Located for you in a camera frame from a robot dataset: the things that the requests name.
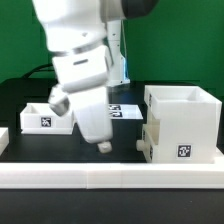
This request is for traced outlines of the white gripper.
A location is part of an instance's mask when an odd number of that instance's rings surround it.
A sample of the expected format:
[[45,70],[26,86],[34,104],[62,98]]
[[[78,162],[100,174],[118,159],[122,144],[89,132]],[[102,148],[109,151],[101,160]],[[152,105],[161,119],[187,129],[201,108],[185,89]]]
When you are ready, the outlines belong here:
[[53,58],[58,84],[51,90],[50,108],[58,116],[72,110],[83,138],[88,143],[99,143],[101,153],[112,151],[109,140],[113,130],[106,87],[111,64],[105,45]]

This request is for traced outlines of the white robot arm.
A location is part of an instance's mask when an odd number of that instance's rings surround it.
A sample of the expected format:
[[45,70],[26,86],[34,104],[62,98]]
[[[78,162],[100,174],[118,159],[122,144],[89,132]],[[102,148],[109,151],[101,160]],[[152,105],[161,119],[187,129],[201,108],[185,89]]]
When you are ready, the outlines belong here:
[[107,24],[148,15],[159,0],[32,0],[58,84],[49,96],[59,116],[72,111],[80,132],[102,153],[112,150],[107,82],[114,65]]

